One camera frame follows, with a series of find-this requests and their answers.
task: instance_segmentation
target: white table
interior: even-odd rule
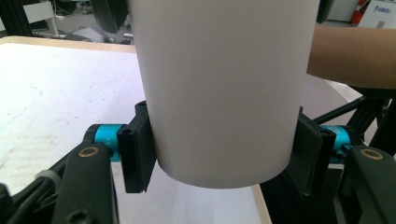
[[[131,46],[0,39],[0,80],[0,181],[12,193],[78,145],[91,124],[128,123],[145,100]],[[258,186],[196,188],[157,165],[147,193],[126,194],[120,165],[112,168],[121,223],[271,223]]]

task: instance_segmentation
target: fire extinguisher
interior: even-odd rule
[[[350,17],[349,22],[351,24],[359,24],[361,21],[361,18],[363,17],[364,12],[366,11],[366,8],[368,7],[370,1],[367,0],[359,0],[358,5],[355,8],[355,11],[353,12],[352,16]]]

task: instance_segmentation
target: white paper cylinder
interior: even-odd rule
[[[282,172],[318,0],[129,0],[159,164],[239,188]]]

